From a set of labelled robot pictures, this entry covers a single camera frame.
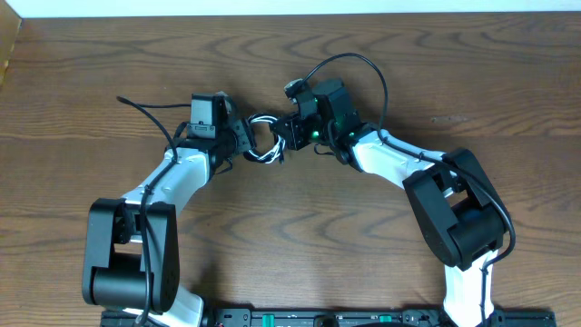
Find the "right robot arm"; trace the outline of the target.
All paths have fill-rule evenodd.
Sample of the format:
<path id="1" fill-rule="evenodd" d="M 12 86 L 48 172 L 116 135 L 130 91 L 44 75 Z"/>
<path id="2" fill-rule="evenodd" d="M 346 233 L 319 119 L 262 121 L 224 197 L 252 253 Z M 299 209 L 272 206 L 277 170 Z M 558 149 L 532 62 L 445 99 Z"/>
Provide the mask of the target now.
<path id="1" fill-rule="evenodd" d="M 457 326 L 489 326 L 494 263 L 510 254 L 515 235 L 506 207 L 475 155 L 425 150 L 365 123 L 340 79 L 309 86 L 289 82 L 284 92 L 298 110 L 271 130 L 290 150 L 327 147 L 340 163 L 402 188 L 422 236 L 445 266 L 444 312 Z"/>

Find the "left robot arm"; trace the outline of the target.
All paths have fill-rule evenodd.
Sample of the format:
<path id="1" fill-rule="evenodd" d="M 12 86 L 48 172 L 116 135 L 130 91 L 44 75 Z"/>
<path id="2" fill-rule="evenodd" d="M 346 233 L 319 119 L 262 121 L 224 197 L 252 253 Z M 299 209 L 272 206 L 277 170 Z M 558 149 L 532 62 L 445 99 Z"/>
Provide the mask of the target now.
<path id="1" fill-rule="evenodd" d="M 224 92 L 193 94 L 191 116 L 162 162 L 117 199 L 99 198 L 88 213 L 82 296 L 121 315 L 116 325 L 204 326 L 201 296 L 180 284 L 177 219 L 223 165 L 254 147 L 252 132 Z"/>

